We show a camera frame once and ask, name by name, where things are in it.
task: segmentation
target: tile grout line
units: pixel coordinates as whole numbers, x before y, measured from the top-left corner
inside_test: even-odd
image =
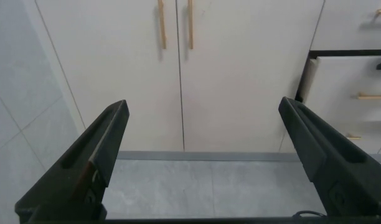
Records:
[[[213,175],[213,163],[212,162],[209,162],[210,163],[210,172],[211,172],[211,192],[212,192],[212,196],[213,196],[213,216],[215,216],[215,197],[214,197],[214,175]]]
[[[58,102],[63,96],[61,95],[56,100],[54,100],[49,106],[46,107],[46,109],[42,110],[41,113],[39,113],[33,120],[29,122],[29,124],[25,125],[23,128],[19,128],[21,131],[25,130],[33,121],[35,121],[40,115],[42,115],[44,112],[46,112],[51,106],[53,106],[56,102]]]
[[[74,105],[76,106],[76,109],[77,109],[77,111],[78,111],[78,113],[79,113],[79,115],[80,115],[81,122],[82,122],[83,126],[86,127],[86,126],[85,126],[85,123],[84,123],[84,120],[83,120],[83,117],[81,116],[80,110],[79,110],[79,108],[78,108],[76,99],[74,98],[73,91],[72,91],[72,87],[70,87],[70,85],[69,85],[69,83],[68,83],[68,81],[67,81],[67,77],[66,77],[66,73],[65,73],[64,67],[63,67],[62,63],[60,62],[60,59],[59,59],[59,56],[58,56],[58,52],[56,51],[54,42],[52,41],[51,35],[50,35],[49,30],[48,30],[48,28],[47,28],[47,24],[45,23],[44,17],[42,16],[40,7],[39,7],[39,5],[38,5],[38,3],[37,3],[36,0],[34,0],[34,2],[35,2],[35,6],[37,7],[37,10],[38,10],[38,12],[39,12],[39,14],[40,14],[41,21],[42,21],[42,23],[43,23],[43,25],[44,25],[44,27],[45,27],[45,31],[47,31],[48,38],[49,38],[50,43],[51,43],[51,46],[52,46],[52,48],[53,48],[53,50],[54,50],[54,52],[55,52],[56,59],[58,60],[60,69],[61,69],[61,71],[62,71],[62,74],[63,74],[63,76],[65,77],[65,81],[66,81],[67,87],[68,87],[68,89],[69,89],[69,91],[70,91],[70,94],[71,94],[71,96],[72,96],[72,98],[73,98]]]
[[[33,149],[33,147],[31,146],[29,140],[26,138],[26,135],[23,133],[23,130],[25,128],[27,128],[28,126],[30,126],[31,123],[33,123],[33,121],[35,121],[39,116],[41,116],[43,113],[45,113],[51,106],[53,106],[54,104],[56,104],[56,102],[58,102],[63,96],[61,95],[59,98],[57,98],[51,105],[49,105],[45,110],[43,110],[40,114],[38,114],[32,121],[30,121],[29,124],[27,124],[26,126],[23,127],[23,129],[21,129],[20,133],[22,133],[24,139],[26,140],[27,144],[29,145],[31,151],[33,152],[34,156],[37,158],[37,160],[39,161],[39,163],[41,164],[42,168],[44,169],[44,171],[46,172],[47,169],[45,168],[45,166],[43,165],[43,163],[41,162],[41,159],[38,157],[37,153],[35,153],[35,150]]]
[[[12,116],[12,113],[9,111],[8,107],[5,105],[4,101],[2,100],[2,98],[0,97],[0,101],[3,105],[3,107],[5,108],[5,110],[7,111],[7,113],[9,114],[9,116],[11,117],[11,119],[13,120],[13,122],[15,123],[17,129],[19,130],[12,138],[10,138],[8,141],[6,141],[1,147],[0,149],[2,149],[2,147],[4,147],[10,140],[12,140],[14,137],[16,137],[20,132],[21,132],[21,128],[19,127],[19,125],[17,124],[17,122],[15,121],[14,117]]]
[[[12,139],[14,139],[16,136],[18,136],[21,132],[19,131],[18,133],[16,133],[12,138],[10,138],[8,141],[6,141],[1,147],[0,147],[0,151],[1,149],[6,146]]]
[[[23,135],[24,140],[25,140],[25,141],[27,142],[27,144],[29,145],[29,147],[30,147],[31,151],[33,152],[35,158],[37,158],[37,160],[39,161],[41,167],[44,169],[44,172],[46,172],[47,169],[44,167],[44,165],[43,165],[43,163],[41,162],[40,158],[38,157],[37,153],[34,152],[34,149],[33,149],[33,147],[30,145],[29,140],[27,140],[26,136],[24,135],[24,133],[23,133],[22,131],[20,131],[20,133]]]
[[[19,127],[19,125],[17,124],[16,120],[15,120],[14,117],[12,116],[12,113],[9,111],[8,107],[5,105],[5,103],[4,103],[4,101],[2,100],[1,97],[0,97],[0,101],[1,101],[2,105],[4,106],[5,110],[7,111],[7,113],[10,115],[11,119],[13,120],[13,122],[15,123],[17,129],[19,130],[18,133],[16,133],[12,138],[10,138],[10,140],[6,141],[6,142],[0,147],[0,150],[1,150],[6,144],[8,144],[9,141],[11,141],[12,139],[14,139],[14,137],[16,137],[16,136],[19,135],[19,134],[22,134],[22,136],[23,136],[24,140],[26,141],[27,145],[29,146],[30,150],[31,150],[31,151],[33,152],[33,154],[35,155],[35,158],[39,161],[39,163],[40,163],[41,167],[44,169],[44,171],[46,171],[44,165],[42,165],[42,163],[41,163],[40,158],[39,158],[39,157],[37,156],[37,154],[34,152],[33,147],[30,145],[29,141],[27,140],[27,138],[25,137],[24,133],[22,132],[22,129],[21,129],[21,128]]]

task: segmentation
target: kitchen cabinet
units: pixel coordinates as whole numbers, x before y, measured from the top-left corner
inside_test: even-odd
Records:
[[[381,0],[325,0],[311,50],[381,50]]]
[[[304,104],[369,154],[381,152],[381,56],[318,57],[309,61]],[[286,133],[281,152],[294,152]]]
[[[304,103],[326,121],[381,121],[381,56],[318,57]]]
[[[280,150],[322,4],[177,1],[185,151]]]
[[[183,151],[176,2],[36,3],[85,126],[126,99],[120,150]]]

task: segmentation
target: baseboard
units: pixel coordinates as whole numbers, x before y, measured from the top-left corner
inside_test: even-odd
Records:
[[[381,154],[371,154],[381,162]],[[276,161],[299,162],[295,153],[271,152],[139,152],[120,151],[117,159],[166,161]]]

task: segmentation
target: floor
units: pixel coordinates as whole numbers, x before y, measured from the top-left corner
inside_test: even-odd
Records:
[[[325,213],[299,162],[121,160],[103,204],[110,219]]]

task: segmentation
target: white cabinet door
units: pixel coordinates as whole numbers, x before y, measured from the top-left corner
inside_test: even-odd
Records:
[[[381,121],[381,56],[318,57],[304,104],[325,121]]]
[[[381,49],[381,0],[325,0],[312,50]]]
[[[85,126],[126,99],[120,150],[183,151],[176,2],[37,1]]]
[[[364,121],[355,123],[341,123],[328,121],[340,134],[350,138],[349,140],[363,151],[369,154],[381,152],[381,121]],[[296,152],[289,134],[286,132],[280,152]]]
[[[178,0],[185,151],[278,152],[323,0]]]

